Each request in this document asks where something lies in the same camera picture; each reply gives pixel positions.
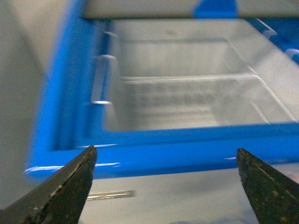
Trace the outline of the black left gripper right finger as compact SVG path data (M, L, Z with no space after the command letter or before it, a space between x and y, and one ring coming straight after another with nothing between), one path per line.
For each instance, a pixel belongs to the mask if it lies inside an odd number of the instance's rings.
M236 154L239 176L260 224L299 222L299 184L249 151Z

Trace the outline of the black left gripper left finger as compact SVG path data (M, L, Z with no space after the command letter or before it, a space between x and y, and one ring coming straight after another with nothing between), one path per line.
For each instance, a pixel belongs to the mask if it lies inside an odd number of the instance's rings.
M85 151L0 212L2 224L76 224L90 192L97 150Z

